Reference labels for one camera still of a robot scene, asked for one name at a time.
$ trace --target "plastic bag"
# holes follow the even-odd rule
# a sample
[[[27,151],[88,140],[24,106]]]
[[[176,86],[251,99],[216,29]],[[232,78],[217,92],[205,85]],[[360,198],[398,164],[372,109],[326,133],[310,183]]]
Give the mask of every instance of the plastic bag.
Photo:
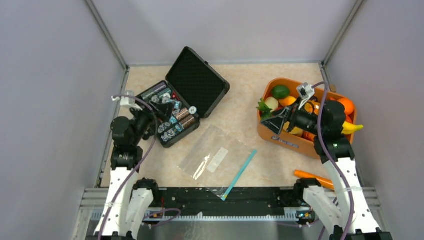
[[[211,125],[178,168],[225,201],[256,152]]]

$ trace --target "ziplock seal strip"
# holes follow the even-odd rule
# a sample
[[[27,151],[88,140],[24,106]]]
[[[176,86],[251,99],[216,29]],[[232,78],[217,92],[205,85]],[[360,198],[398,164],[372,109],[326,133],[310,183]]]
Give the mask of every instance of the ziplock seal strip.
[[[252,153],[250,154],[250,156],[247,158],[247,161],[244,163],[244,165],[241,167],[240,171],[238,171],[237,175],[234,177],[234,179],[232,180],[231,184],[229,185],[229,187],[227,188],[227,190],[225,191],[224,195],[221,197],[222,201],[225,201],[228,197],[228,194],[230,194],[231,190],[233,190],[234,186],[236,185],[237,181],[239,180],[239,178],[242,176],[243,172],[245,171],[245,169],[248,167],[248,165],[251,163],[253,157],[256,155],[258,151],[255,149],[252,151]]]

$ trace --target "white label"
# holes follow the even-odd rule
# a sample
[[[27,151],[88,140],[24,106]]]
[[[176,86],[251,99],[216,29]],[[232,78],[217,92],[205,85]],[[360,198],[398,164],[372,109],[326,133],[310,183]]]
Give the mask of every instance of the white label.
[[[227,154],[228,154],[228,150],[221,147],[218,153],[216,153],[216,155],[212,158],[212,160],[210,161],[206,169],[209,170],[209,172],[214,173]]]

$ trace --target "orange basket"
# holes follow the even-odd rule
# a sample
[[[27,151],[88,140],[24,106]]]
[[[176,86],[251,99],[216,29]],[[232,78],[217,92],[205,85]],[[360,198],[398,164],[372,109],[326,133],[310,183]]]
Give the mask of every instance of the orange basket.
[[[287,78],[276,78],[272,80],[268,86],[266,87],[265,92],[263,93],[263,100],[266,100],[268,97],[271,97],[271,90],[277,86],[277,85],[284,85],[290,89],[290,95],[298,98],[299,93],[296,90],[296,88],[302,84],[298,81],[293,81]],[[321,102],[321,99],[323,98],[324,90],[320,88],[315,88],[315,96],[318,98],[318,102]],[[334,92],[328,92],[327,94],[327,100],[330,99],[330,97],[339,100],[341,98],[345,98],[343,95],[334,93]],[[356,109],[352,112],[349,117],[352,119],[353,124],[356,123],[357,113]],[[257,111],[257,133],[259,136],[264,139],[265,141],[269,141],[275,144],[278,144],[280,146],[283,146],[285,148],[291,149],[293,151],[296,151],[298,153],[304,154],[306,156],[309,156],[314,159],[320,159],[320,156],[315,152],[314,149],[314,143],[312,141],[309,141],[307,139],[304,139],[299,136],[295,136],[292,134],[289,134],[287,132],[282,131],[280,135],[276,135],[271,130],[269,130],[266,126],[261,124],[261,115],[259,110]],[[353,143],[354,141],[354,133],[347,135],[347,139],[350,143]]]

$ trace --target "green lime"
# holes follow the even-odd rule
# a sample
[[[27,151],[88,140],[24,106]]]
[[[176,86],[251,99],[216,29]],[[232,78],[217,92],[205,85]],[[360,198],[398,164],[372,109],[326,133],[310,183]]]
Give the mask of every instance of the green lime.
[[[271,94],[275,99],[285,99],[290,95],[290,89],[284,85],[278,85],[271,90]]]

